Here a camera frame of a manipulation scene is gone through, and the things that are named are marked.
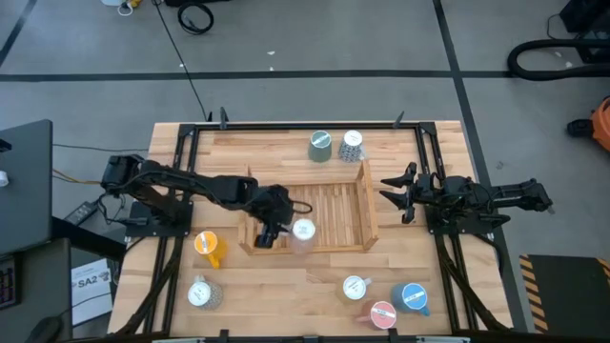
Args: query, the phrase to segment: concrete floor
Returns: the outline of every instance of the concrete floor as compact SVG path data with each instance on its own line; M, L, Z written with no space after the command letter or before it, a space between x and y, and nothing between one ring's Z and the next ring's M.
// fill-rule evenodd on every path
M0 81L5 81L0 82L0 129L49 118L55 143L146 149L153 123L203 119L188 82L161 74L183 69L148 0L130 17L118 16L97 0L30 0L33 3L10 52L0 58ZM442 0L459 68L505 71L510 49L545 38L547 17L565 3ZM27 5L26 0L0 2L0 44L11 32L15 37L13 28ZM464 118L449 73L240 78L242 71L270 68L449 71L432 0L388 0L382 5L373 0L233 0L210 8L214 28L190 36L178 27L176 9L161 7L190 71L225 71L231 78L194 81L207 111L223 106L232 121L394 119L401 111L405 119ZM569 36L559 20L552 22L552 33ZM570 50L541 50L522 60L526 67L550 70L567 62L580 64ZM149 73L149 80L104 81L104 74L127 72ZM10 74L36 75L43 82L10 82ZM56 74L65 79L102 75L89 76L94 81L62 82L41 76ZM469 77L463 82L486 164L477 166L479 172L486 169L494 184L536 177L556 203L553 216L506 211L513 216L504 226L513 266L521 253L610 260L610 181L604 177L610 154L564 133L567 122L586 117L608 95L610 81ZM471 143L477 141L472 130L469 135ZM74 177L98 180L109 155L55 149L53 166ZM62 217L99 193L96 187L53 180L53 214ZM107 227L99 217L86 227L95 232L118 229ZM525 307L520 277L516 282ZM525 318L532 330L531 315ZM76 328L75 336L101 334L107 320Z

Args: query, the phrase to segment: wooden tray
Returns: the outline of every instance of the wooden tray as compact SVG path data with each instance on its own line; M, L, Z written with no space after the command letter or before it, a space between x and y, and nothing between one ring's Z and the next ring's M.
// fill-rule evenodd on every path
M308 214L295 213L294 221L311 219L315 224L313 252L366 252L377 241L378 226L373 201L373 182L369 163L355 164L357 173L331 173L324 175L320 169L311 183L302 177L291 180L278 176L277 183L289 190L293 200L305 201L314 210ZM280 236L271 249L254 247L254 240L262 224L247 214L239 223L238 243L248 254L293 253L291 237Z

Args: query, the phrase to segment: red lid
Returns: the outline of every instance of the red lid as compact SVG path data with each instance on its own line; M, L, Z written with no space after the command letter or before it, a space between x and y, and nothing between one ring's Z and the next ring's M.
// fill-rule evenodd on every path
M380 329L390 329L397 322L397 311L386 301L377 301L371 309L371 319Z

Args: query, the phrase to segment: keyboard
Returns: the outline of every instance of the keyboard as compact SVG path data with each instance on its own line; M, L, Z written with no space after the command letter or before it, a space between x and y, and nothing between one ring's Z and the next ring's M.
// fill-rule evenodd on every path
M18 272L14 256L0 257L0 310L20 302Z

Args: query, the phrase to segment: wooden table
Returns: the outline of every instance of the wooden table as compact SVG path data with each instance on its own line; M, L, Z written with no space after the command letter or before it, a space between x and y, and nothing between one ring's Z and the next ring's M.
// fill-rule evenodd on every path
M460 123L439 121L436 125L447 174L474 176ZM150 159L172 164L178 126L155 125ZM295 167L340 172L342 162L336 159L336 150L344 132L330 131L333 159L318 165L307 157L311 131L206 131L199 138L195 171L208 176L243 175L244 166L250 165L253 177L261 180L269 178L271 171ZM353 317L361 304L345 306L336 298L336 285L350 274L373 279L367 298L389 300L391 287L399 282L417 282L426 289L432 315L400 313L396 324L399 334L451 331L436 246L426 230L423 209L416 208L416 221L404 226L400 223L400 212L377 192L392 189L382 185L380 179L401 175L411 161L419 166L415 134L405 130L369 130L362 134L376 191L379 239L375 245L366 253L249 256L237 246L239 213L222 210L195 196L193 230L185 240L175 295L172 336L218 336L221 329L229 329L231 336L387 334L355 324ZM429 140L426 145L428 160L434 161ZM213 230L229 243L229 253L220 270L213 270L194 251L193 238L203 230ZM470 235L463 235L461 242L472 288L496 318L510 327L494 250ZM125 257L109 332L126 323L148 292L157 243L158 238L147 238ZM448 240L446 245L451 251ZM168 257L171 250L169 243ZM218 310L204 312L189 304L186 294L198 274L222 286L225 299ZM461 294L455 284L454 292L460 325L466 328ZM159 299L154 330L161 327L165 293Z

